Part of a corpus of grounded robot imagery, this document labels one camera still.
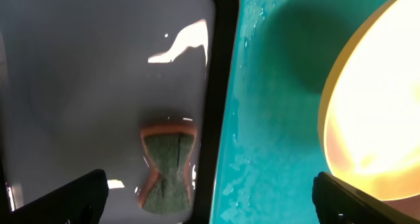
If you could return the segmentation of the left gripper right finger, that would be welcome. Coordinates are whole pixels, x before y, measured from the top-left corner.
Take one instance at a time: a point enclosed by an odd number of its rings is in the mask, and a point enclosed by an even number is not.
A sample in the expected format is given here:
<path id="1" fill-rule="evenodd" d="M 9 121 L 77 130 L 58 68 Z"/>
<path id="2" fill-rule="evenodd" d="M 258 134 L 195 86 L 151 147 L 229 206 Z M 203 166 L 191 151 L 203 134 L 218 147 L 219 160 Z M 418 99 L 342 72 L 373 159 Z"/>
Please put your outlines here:
<path id="1" fill-rule="evenodd" d="M 332 176 L 321 172 L 312 186 L 320 224 L 419 224 L 419 220 Z"/>

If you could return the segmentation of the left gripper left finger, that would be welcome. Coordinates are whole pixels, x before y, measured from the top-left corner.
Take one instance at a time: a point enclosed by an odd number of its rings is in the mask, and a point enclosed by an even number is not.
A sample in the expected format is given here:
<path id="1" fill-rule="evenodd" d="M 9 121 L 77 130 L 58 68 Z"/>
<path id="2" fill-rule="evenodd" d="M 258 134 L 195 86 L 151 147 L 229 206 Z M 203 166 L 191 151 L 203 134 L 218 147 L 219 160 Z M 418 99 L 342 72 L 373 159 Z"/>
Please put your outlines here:
<path id="1" fill-rule="evenodd" d="M 18 208 L 1 208 L 3 224 L 98 223 L 103 214 L 109 188 L 102 169 L 91 172 Z"/>

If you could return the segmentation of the yellow plate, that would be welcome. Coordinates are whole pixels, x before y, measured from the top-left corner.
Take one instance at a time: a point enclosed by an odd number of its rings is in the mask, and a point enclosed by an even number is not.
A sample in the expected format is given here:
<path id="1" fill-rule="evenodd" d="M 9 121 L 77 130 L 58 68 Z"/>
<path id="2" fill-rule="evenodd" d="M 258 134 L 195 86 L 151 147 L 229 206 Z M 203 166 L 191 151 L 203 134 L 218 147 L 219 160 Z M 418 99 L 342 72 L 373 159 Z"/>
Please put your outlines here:
<path id="1" fill-rule="evenodd" d="M 419 0 L 388 0 L 325 81 L 318 136 L 329 171 L 419 220 Z"/>

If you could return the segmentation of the green orange sponge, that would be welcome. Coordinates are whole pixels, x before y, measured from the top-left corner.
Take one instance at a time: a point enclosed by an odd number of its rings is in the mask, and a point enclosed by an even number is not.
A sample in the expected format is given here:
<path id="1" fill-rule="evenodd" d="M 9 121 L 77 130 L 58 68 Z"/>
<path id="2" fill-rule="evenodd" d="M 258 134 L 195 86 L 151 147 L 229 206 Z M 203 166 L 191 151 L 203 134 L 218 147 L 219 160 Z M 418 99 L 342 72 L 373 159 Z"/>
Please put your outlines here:
<path id="1" fill-rule="evenodd" d="M 141 209 L 159 215 L 189 210 L 193 204 L 189 163 L 198 129 L 192 124 L 161 124 L 139 129 L 150 172 L 139 194 Z"/>

